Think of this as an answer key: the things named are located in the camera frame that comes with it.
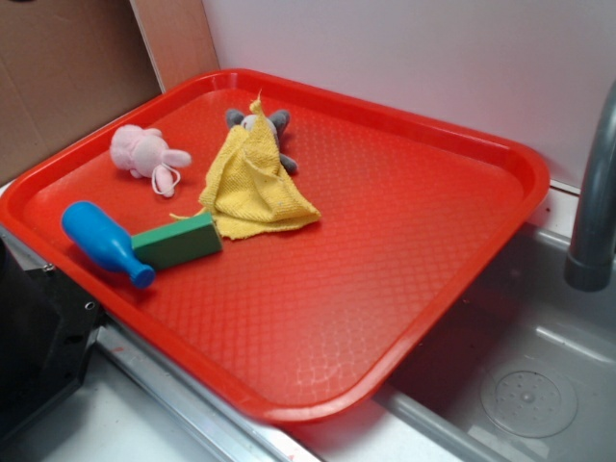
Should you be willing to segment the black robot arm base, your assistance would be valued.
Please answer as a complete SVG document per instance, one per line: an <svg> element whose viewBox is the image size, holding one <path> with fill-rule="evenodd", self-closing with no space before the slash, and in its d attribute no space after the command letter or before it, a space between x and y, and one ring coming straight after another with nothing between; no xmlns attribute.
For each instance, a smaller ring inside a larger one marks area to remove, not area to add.
<svg viewBox="0 0 616 462"><path fill-rule="evenodd" d="M60 269L24 269L1 244L1 443L78 390L101 305Z"/></svg>

